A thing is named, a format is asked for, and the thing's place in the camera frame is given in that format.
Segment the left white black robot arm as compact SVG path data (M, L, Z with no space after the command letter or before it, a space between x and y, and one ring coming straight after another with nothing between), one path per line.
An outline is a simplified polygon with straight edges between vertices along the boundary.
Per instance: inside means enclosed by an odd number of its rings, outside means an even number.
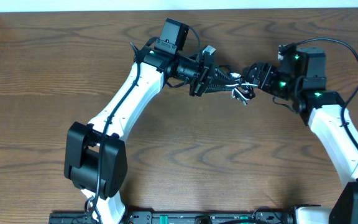
M107 106L87 124L75 122L67 132L64 176L87 198L85 212L73 223L119 223L125 213L119 190L127 174L125 142L144 108L168 79L188 85L191 96L230 91L239 75L214 61L212 46L182 55L192 27L166 19L159 37L138 49L127 80Z

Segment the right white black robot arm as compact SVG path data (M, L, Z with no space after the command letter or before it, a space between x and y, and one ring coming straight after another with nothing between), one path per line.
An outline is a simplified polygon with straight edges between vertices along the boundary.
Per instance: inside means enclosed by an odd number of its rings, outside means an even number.
M333 208L295 206L284 223L358 223L358 131L345 101L327 90L326 54L315 47L279 48L279 67L258 62L242 72L244 81L284 100L321 141L336 169L342 192Z

